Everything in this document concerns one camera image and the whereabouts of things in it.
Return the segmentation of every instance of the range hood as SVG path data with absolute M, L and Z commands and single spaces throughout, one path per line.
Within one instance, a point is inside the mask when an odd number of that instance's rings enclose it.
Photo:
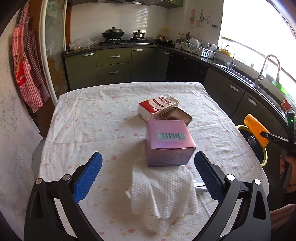
M 136 3 L 136 4 L 144 4 L 147 6 L 151 6 L 157 4 L 163 0 L 98 0 L 98 3 L 104 2 L 122 2 L 122 3 Z

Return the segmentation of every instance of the dish rack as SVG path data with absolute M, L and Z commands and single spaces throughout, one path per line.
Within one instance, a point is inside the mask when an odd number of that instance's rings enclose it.
M 197 47 L 196 45 L 193 45 L 193 44 L 182 43 L 182 42 L 180 44 L 184 51 L 195 53 L 201 57 L 214 58 L 214 55 L 215 55 L 214 51 L 211 51 L 202 47 Z

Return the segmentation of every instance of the brown tray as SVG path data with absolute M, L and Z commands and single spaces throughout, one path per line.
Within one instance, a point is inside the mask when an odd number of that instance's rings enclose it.
M 178 107 L 160 113 L 160 117 L 164 120 L 184 121 L 186 125 L 192 121 L 192 117 Z

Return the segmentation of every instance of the textured paper towel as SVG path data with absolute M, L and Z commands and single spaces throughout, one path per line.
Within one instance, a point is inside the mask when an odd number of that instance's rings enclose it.
M 154 167 L 138 159 L 133 166 L 132 185 L 126 191 L 134 215 L 143 215 L 149 230 L 166 233 L 180 216 L 198 213 L 192 173 L 184 166 Z

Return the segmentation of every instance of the stainless steel pot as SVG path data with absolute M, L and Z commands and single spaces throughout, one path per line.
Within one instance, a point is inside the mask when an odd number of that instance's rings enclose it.
M 124 35 L 124 32 L 120 28 L 112 27 L 103 33 L 103 37 L 106 39 L 119 39 Z

